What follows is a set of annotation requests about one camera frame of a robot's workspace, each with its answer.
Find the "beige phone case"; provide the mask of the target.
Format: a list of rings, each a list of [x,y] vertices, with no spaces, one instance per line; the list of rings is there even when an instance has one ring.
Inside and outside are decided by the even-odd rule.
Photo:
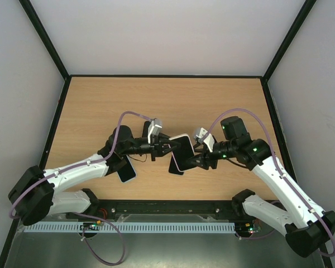
[[[184,133],[169,138],[170,141],[174,141],[180,144],[180,146],[172,151],[173,160],[177,166],[177,169],[181,172],[195,168],[189,159],[194,157],[194,149],[190,137]]]

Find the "black phone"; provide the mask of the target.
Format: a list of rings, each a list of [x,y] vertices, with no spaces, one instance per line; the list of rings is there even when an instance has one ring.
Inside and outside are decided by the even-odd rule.
[[[174,161],[174,157],[173,155],[170,158],[170,165],[169,165],[169,169],[168,172],[174,175],[184,175],[184,172],[179,171],[175,161]]]

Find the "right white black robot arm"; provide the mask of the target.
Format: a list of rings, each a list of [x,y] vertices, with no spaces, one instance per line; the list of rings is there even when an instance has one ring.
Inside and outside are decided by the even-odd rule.
[[[246,189],[233,197],[233,214],[240,219],[252,216],[267,223],[301,257],[308,257],[327,241],[334,247],[330,256],[335,256],[335,212],[314,202],[288,174],[271,145],[251,138],[241,118],[225,118],[221,127],[225,136],[221,142],[202,127],[195,130],[194,139],[203,149],[188,158],[188,163],[208,170],[215,169],[219,160],[235,158],[258,176],[283,206],[279,208]]]

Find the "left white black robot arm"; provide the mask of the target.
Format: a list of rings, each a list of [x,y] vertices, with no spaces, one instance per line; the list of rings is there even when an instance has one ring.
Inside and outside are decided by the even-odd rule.
[[[8,194],[13,206],[10,216],[30,226],[52,214],[91,212],[94,194],[66,190],[118,172],[127,164],[127,155],[150,155],[155,160],[180,147],[180,143],[157,131],[134,138],[128,126],[119,126],[103,148],[84,160],[55,169],[43,170],[37,165],[28,168]]]

